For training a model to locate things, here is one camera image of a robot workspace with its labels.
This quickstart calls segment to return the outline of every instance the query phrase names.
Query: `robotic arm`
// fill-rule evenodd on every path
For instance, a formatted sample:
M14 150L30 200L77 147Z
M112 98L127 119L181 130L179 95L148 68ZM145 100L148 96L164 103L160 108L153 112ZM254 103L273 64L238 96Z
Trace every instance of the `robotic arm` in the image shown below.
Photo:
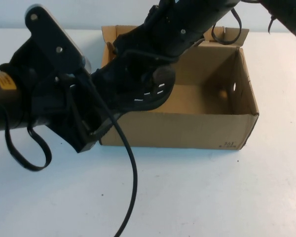
M296 0L242 0L260 3L296 36ZM11 61L0 66L0 130L8 150L23 167L40 171L51 151L33 127L46 125L79 153L87 151L114 125L130 155L134 189L125 228L136 198L137 172L131 149L117 124L130 111L161 106L175 82L171 64L240 0L160 0L141 26L110 45L114 59L90 74L87 60L49 12L38 5L26 13L31 37ZM41 146L46 164L30 164L13 146L10 130L27 127Z

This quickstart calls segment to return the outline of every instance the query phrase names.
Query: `open cardboard box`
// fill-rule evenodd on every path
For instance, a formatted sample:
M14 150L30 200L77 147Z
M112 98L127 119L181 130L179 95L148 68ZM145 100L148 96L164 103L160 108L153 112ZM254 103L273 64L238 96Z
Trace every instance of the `open cardboard box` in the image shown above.
M133 26L103 27L105 42L113 42ZM224 40L239 29L215 28ZM211 30L205 42L189 49L173 67L176 84L168 101L148 112L131 112L119 124L131 146L240 150L258 120L259 110L251 87L243 45L249 30L229 46L215 42ZM106 44L102 67L112 59ZM112 128L103 145L123 146Z

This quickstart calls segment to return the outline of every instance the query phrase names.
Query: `screw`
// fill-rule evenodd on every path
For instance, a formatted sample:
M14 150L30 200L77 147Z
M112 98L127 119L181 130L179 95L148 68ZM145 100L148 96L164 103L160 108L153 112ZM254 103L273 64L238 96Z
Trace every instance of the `screw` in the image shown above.
M56 48L56 52L57 52L57 53L61 53L62 51L63 51L63 48L62 48L62 47L58 46L58 47Z
M32 21L36 21L36 20L38 20L38 16L37 16L36 14L32 14L32 15L31 15L31 20L32 20Z

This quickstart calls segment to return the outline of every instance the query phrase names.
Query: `black wire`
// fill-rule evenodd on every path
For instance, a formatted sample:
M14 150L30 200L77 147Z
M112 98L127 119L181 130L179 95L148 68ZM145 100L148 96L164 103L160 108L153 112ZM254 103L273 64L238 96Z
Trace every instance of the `black wire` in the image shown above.
M213 26L212 28L212 37L214 40L216 40L216 42L220 43L220 44L223 44L223 45L231 45L233 43L236 43L237 40L240 38L241 36L241 32L242 32L242 22L241 22L241 18L240 16L238 15L238 13L236 12L236 10L233 8L231 10L231 13L232 15L236 18L237 22L239 23L239 34L237 35L237 37L234 39L234 40L231 40L231 41L225 41L223 39L219 39L216 35L215 35L215 26L216 24Z
M33 125L31 122L29 122L28 125L28 133L30 137L38 143L38 145L42 148L44 154L45 154L45 165L42 167L35 166L31 163L29 163L22 155L21 153L15 148L12 142L11 134L10 134L10 119L9 114L5 107L0 103L0 112L2 113L4 120L5 120L5 129L4 129L4 136L5 136L5 142L6 146L12 155L12 157L25 169L30 171L41 171L49 166L52 160L52 154L50 151L49 146L47 143L33 130Z
M91 95L93 97L93 99L97 102L100 103L100 105L102 106L102 108L105 110L105 112L108 114L110 120L112 121L114 127L116 128L120 138L122 139L122 142L124 143L124 146L127 150L127 153L129 155L130 158L130 162L132 164L132 168L133 168L133 191L132 191L132 197L130 200L130 204L128 207L128 211L126 213L126 216L124 218L124 221L122 223L122 225L120 226L120 228L118 229L117 233L114 235L114 237L120 237L121 234L123 233L125 227L127 226L127 223L130 219L130 216L132 214L132 211L134 209L134 205L135 205L135 200L136 200L136 195L137 195L137 185L138 185L138 174L137 174L137 167L136 167L136 161L135 161L135 157L133 154L133 151L127 141L127 138L125 136L125 134L123 133L121 127L119 126L116 118L114 117L114 115L111 113L110 109L108 108L108 106L106 105L106 103L104 102L104 100L101 98L100 94L98 93L95 85L91 82L91 81L84 81L84 86L87 86L88 89L91 90Z

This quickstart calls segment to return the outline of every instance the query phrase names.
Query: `black strap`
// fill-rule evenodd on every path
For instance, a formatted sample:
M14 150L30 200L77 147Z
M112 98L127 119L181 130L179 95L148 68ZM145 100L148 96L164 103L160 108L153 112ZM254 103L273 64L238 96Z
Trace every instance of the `black strap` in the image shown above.
M33 140L38 143L38 145L42 148L42 150L45 153L46 163L42 167L35 166L35 165L29 163L19 153L19 151L15 148L15 146L12 143L11 134L10 134L9 115L8 115L8 112L6 111L5 107L1 104L0 104L0 112L3 114L4 120L5 120L5 131L4 132L5 132L6 145L7 145L7 148L9 150L10 154L13 156L13 158L21 166L23 166L25 169L28 169L30 171L41 171L41 170L45 169L46 167L48 167L49 164L51 163L51 160L52 160L52 154L51 154L50 148L46 144L46 142L33 130L33 124L30 122L27 129L28 129L28 133L29 133L30 137L32 137Z
M238 21L239 28L240 28L239 29L239 34L238 34L238 36L234 40L232 40L232 41L224 41L222 39L219 39L215 35L215 32L214 32L214 29L215 29L216 24L213 26L213 29L212 29L212 37L214 38L214 40L216 40L218 43L223 44L223 45L230 45L230 44L236 43L237 40L239 39L239 37L241 36L242 22L241 22L240 16L238 15L238 13L236 12L236 10L234 8L231 10L231 13L236 18L236 20Z

